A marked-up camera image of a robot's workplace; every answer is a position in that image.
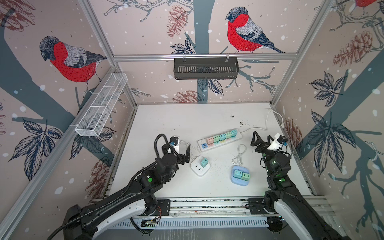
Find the wire basket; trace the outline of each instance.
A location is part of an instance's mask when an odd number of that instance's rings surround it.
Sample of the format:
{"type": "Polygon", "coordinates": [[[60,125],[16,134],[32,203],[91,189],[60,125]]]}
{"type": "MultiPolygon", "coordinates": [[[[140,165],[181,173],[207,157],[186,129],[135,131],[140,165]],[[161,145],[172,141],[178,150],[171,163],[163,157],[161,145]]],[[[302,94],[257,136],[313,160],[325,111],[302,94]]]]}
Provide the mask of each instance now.
{"type": "Polygon", "coordinates": [[[127,83],[125,73],[112,73],[93,103],[76,126],[80,136],[100,135],[113,107],[127,83]]]}
{"type": "Polygon", "coordinates": [[[234,79],[239,73],[237,58],[175,58],[175,79],[234,79]]]}

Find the dark gray hanging basket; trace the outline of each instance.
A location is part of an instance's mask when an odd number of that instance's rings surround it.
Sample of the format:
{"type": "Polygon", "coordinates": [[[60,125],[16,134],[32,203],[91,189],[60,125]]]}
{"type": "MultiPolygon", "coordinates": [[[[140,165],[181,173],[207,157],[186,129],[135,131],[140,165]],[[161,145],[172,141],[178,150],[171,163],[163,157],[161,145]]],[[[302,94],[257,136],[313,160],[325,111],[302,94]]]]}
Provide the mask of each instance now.
{"type": "Polygon", "coordinates": [[[237,58],[175,58],[173,72],[178,80],[234,79],[239,64],[237,58]]]}

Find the bird head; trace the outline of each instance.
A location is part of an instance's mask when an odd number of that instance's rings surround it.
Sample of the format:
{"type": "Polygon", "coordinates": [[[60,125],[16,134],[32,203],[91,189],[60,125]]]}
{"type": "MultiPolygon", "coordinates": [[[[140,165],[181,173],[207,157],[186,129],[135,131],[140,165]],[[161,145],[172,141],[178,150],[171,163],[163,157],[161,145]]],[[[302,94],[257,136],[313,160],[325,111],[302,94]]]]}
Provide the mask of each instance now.
{"type": "Polygon", "coordinates": [[[46,36],[43,38],[43,40],[40,42],[40,51],[44,61],[47,59],[50,59],[51,61],[56,60],[53,47],[59,42],[60,41],[54,36],[46,36]]]}
{"type": "Polygon", "coordinates": [[[245,7],[235,7],[229,11],[225,19],[228,19],[231,23],[233,23],[241,14],[248,14],[248,10],[245,7]]]}

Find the white table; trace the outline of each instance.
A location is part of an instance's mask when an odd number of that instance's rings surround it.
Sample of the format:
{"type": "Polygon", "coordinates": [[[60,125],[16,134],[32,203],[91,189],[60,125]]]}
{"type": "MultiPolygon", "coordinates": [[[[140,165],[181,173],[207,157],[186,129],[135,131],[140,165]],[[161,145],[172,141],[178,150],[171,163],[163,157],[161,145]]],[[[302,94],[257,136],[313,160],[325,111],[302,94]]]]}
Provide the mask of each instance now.
{"type": "MultiPolygon", "coordinates": [[[[265,128],[268,113],[267,103],[241,104],[161,104],[140,105],[120,160],[110,194],[125,187],[134,173],[152,163],[156,154],[153,142],[156,136],[164,133],[168,140],[173,135],[180,136],[192,146],[197,141],[238,128],[240,132],[250,127],[265,128]]],[[[268,190],[267,173],[260,166],[260,153],[250,146],[253,130],[242,133],[243,139],[216,149],[204,152],[210,164],[210,170],[202,177],[197,176],[189,164],[179,165],[175,177],[155,193],[156,197],[247,197],[264,196],[268,190]],[[230,180],[231,159],[237,156],[237,146],[244,144],[247,151],[243,155],[243,167],[250,171],[247,186],[235,185],[230,180]]],[[[280,126],[273,113],[269,114],[268,131],[257,129],[264,141],[281,133],[280,126]]],[[[158,141],[162,156],[163,138],[158,141]]],[[[288,175],[302,195],[311,195],[296,161],[291,159],[292,169],[288,175]]]]}

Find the power outlet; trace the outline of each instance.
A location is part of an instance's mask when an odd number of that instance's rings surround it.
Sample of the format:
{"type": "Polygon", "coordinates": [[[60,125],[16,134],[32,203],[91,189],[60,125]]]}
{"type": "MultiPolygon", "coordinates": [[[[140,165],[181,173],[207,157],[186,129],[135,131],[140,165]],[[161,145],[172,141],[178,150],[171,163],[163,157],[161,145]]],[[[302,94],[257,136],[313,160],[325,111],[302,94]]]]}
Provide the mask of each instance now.
{"type": "Polygon", "coordinates": [[[211,167],[211,164],[209,162],[205,167],[201,166],[201,161],[204,160],[205,157],[203,156],[198,156],[192,163],[191,163],[191,169],[194,173],[196,173],[199,177],[203,176],[206,174],[211,167]]]}

